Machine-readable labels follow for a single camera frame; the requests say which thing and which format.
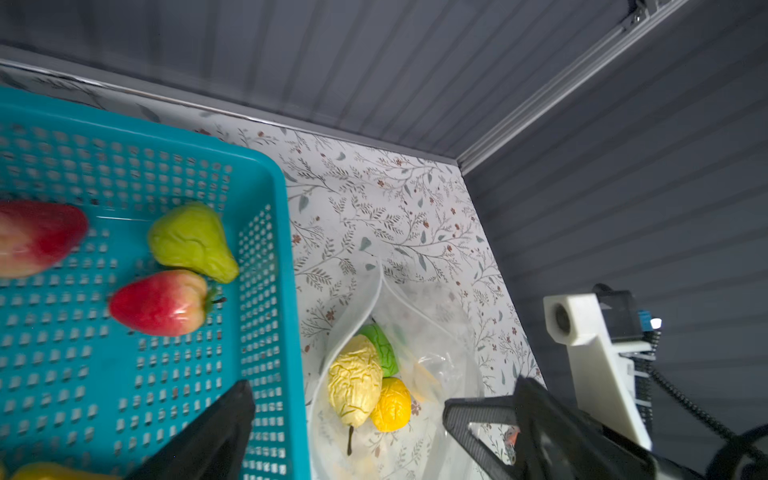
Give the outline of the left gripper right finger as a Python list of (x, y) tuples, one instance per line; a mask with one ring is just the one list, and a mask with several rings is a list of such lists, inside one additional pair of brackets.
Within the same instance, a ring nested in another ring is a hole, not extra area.
[[(515, 463), (506, 464), (473, 434), (472, 423), (517, 426)], [(492, 479), (654, 477), (654, 464), (641, 447), (529, 378), (519, 378), (510, 396), (447, 400), (443, 426)]]

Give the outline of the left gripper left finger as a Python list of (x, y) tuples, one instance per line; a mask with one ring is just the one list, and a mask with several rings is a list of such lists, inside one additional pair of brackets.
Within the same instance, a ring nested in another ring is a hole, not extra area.
[(130, 479), (238, 479), (255, 415), (248, 381), (236, 382)]

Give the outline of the pale yellow toy pear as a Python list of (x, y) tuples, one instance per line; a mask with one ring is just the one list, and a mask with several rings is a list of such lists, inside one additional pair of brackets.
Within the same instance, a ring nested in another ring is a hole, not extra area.
[(382, 390), (383, 372), (374, 343), (364, 335), (353, 336), (328, 371), (328, 400), (348, 427), (346, 453), (352, 455), (352, 437), (369, 418)]

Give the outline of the yellow toy pepper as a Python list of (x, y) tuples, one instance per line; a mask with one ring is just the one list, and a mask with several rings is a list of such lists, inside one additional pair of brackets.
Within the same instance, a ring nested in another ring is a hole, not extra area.
[(78, 470), (72, 467), (38, 462), (27, 464), (16, 470), (10, 480), (120, 480), (119, 476)]

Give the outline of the yellow toy lemon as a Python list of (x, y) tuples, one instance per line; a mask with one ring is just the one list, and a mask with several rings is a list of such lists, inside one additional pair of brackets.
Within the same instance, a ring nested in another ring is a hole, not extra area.
[(411, 417), (411, 395), (405, 383), (396, 377), (384, 378), (377, 405), (370, 415), (374, 427), (383, 433), (405, 427)]

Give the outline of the clear zip top bag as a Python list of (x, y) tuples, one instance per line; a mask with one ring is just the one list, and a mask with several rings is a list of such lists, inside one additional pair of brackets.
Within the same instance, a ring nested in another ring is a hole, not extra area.
[[(451, 398), (481, 398), (469, 320), (443, 284), (398, 285), (380, 263), (364, 276), (327, 339), (307, 360), (308, 431), (312, 472), (319, 479), (466, 479), (467, 453), (442, 425)], [(402, 379), (422, 410), (402, 434), (371, 426), (348, 433), (331, 417), (328, 371), (344, 342), (376, 324), (391, 342)]]

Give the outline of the green toy lime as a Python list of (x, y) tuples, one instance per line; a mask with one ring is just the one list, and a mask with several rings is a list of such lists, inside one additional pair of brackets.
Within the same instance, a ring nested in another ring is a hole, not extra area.
[(383, 376), (387, 378), (397, 375), (399, 373), (399, 366), (394, 349), (379, 325), (376, 323), (365, 325), (360, 329), (359, 333), (365, 336), (376, 347)]

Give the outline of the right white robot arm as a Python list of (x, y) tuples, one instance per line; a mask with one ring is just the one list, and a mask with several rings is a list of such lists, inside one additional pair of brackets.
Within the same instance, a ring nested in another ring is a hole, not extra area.
[(767, 370), (706, 361), (684, 370), (653, 350), (641, 362), (640, 408), (654, 451), (708, 479), (767, 477)]

